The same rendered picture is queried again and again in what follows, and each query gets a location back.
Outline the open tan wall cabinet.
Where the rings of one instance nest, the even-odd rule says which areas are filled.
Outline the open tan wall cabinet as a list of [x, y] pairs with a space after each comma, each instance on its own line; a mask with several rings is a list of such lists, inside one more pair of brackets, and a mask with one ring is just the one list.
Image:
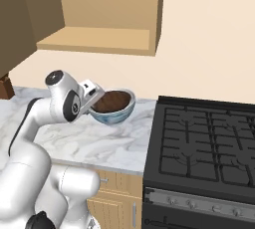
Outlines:
[[153, 56], [163, 0], [26, 0], [41, 50]]

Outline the light wood drawer front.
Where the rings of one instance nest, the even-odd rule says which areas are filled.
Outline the light wood drawer front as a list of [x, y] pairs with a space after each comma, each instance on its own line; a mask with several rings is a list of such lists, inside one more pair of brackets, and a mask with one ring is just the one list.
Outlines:
[[97, 169], [100, 178], [107, 178], [108, 183], [101, 182], [101, 191], [115, 192], [133, 197], [142, 197], [142, 177], [139, 175]]

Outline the reddish brown block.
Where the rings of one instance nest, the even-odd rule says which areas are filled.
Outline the reddish brown block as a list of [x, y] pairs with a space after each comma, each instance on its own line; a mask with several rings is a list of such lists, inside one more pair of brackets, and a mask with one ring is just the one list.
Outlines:
[[11, 80], [8, 75], [0, 79], [0, 99], [10, 100], [15, 96]]

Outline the brown cabinet door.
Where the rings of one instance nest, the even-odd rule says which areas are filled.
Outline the brown cabinet door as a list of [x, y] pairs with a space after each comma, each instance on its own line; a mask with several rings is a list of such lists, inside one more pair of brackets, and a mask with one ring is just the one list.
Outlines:
[[0, 0], [0, 78], [36, 50], [26, 0]]

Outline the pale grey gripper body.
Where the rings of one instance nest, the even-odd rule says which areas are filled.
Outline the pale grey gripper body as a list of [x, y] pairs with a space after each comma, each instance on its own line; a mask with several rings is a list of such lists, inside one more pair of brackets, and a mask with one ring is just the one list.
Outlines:
[[82, 99], [81, 113], [85, 114], [104, 94], [101, 89], [93, 89], [86, 93]]

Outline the black gas stove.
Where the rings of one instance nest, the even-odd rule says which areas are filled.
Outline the black gas stove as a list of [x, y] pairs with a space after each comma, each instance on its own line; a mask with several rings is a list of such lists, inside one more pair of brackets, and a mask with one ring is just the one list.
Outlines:
[[141, 229], [255, 229], [255, 105], [157, 100]]

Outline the light wood cupboard door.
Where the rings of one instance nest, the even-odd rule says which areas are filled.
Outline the light wood cupboard door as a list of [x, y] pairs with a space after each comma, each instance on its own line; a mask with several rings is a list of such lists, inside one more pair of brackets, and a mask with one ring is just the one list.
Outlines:
[[88, 200], [88, 206], [102, 229], [134, 229], [132, 227], [132, 205], [134, 202], [136, 203], [135, 229], [141, 229], [141, 200], [138, 198], [127, 197], [123, 200], [92, 198]]

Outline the blue bowl with brown inside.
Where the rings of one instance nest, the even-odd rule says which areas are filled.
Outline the blue bowl with brown inside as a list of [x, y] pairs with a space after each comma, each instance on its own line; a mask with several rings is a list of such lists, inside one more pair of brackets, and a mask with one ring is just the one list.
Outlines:
[[132, 113], [136, 98], [126, 89], [108, 90], [90, 109], [90, 115], [104, 124], [116, 124], [126, 120]]

